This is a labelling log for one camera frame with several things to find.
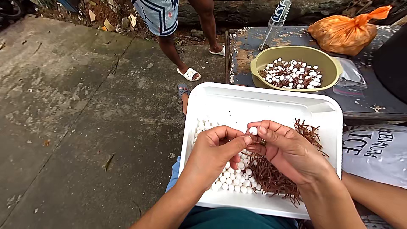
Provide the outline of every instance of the hand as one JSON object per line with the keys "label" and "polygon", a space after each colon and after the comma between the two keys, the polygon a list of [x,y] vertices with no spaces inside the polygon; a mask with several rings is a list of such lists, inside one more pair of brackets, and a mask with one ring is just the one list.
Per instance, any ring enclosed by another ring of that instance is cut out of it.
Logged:
{"label": "hand", "polygon": [[251,143],[250,136],[228,126],[202,131],[177,184],[191,186],[194,191],[203,193],[211,187],[228,161],[233,169],[237,169],[238,153]]}
{"label": "hand", "polygon": [[252,122],[247,129],[257,127],[258,136],[253,140],[267,141],[265,146],[249,145],[247,150],[257,152],[273,163],[285,176],[297,185],[309,184],[335,170],[315,146],[297,131],[279,123],[263,120]]}

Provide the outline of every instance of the sandal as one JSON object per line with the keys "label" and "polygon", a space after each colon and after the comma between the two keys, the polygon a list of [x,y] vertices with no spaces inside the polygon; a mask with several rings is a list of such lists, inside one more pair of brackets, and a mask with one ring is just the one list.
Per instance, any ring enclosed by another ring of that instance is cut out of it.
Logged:
{"label": "sandal", "polygon": [[[191,93],[191,90],[188,88],[188,86],[186,84],[179,84],[178,85],[178,97],[181,98],[184,93],[189,95]],[[184,114],[184,112],[182,110],[181,110],[181,113],[182,113],[182,116],[185,118],[186,114]]]}
{"label": "sandal", "polygon": [[[201,78],[201,74],[199,74],[197,71],[193,70],[192,68],[188,68],[188,70],[186,71],[185,74],[183,74],[183,73],[179,70],[179,68],[177,68],[177,72],[178,72],[179,74],[181,74],[183,77],[185,77],[185,79],[187,79],[187,80],[189,80],[189,81],[197,81],[197,80],[199,80],[199,79]],[[196,73],[198,73],[199,76],[198,76],[196,79],[192,79],[192,77],[193,77]]]}
{"label": "sandal", "polygon": [[222,51],[220,51],[220,52],[218,52],[218,53],[214,53],[214,52],[212,52],[212,51],[209,49],[209,53],[210,53],[210,54],[214,54],[214,55],[225,56],[225,46],[224,46],[224,45],[222,45],[222,46],[223,46]]}

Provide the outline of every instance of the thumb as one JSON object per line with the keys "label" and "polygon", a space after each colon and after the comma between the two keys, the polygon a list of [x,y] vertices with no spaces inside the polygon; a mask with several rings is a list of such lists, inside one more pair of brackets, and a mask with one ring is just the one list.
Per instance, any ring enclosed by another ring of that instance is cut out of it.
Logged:
{"label": "thumb", "polygon": [[267,143],[275,145],[284,151],[291,149],[294,145],[293,141],[291,139],[286,138],[280,134],[277,134],[276,132],[265,128],[264,126],[258,127],[258,135],[262,139],[266,140]]}
{"label": "thumb", "polygon": [[229,160],[231,157],[242,151],[251,143],[252,138],[248,135],[244,135],[237,137],[224,145],[219,146],[219,151]]}

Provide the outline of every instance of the concrete ground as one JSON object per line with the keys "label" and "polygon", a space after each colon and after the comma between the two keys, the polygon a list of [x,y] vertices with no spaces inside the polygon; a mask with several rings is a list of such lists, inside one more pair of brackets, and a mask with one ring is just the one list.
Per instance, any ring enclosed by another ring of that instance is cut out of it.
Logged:
{"label": "concrete ground", "polygon": [[28,16],[0,41],[1,229],[129,227],[181,152],[176,85],[224,82],[207,46],[183,46],[190,83],[157,43],[117,33]]}

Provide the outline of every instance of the plastic basin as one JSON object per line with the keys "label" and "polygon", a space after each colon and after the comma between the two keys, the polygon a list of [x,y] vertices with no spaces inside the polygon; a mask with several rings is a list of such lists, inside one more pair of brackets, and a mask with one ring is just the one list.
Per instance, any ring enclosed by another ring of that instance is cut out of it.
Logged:
{"label": "plastic basin", "polygon": [[[268,63],[273,63],[273,61],[278,58],[281,58],[287,62],[294,59],[297,61],[306,62],[307,65],[318,65],[318,70],[320,70],[322,74],[321,87],[314,89],[287,89],[269,84],[260,76],[259,72],[260,70],[264,69]],[[336,82],[338,82],[339,75],[342,73],[343,69],[339,62],[318,49],[306,46],[280,46],[268,48],[260,52],[250,63],[250,71],[252,72],[253,83],[258,88],[272,88],[297,92],[314,92],[325,90],[334,86]]]}

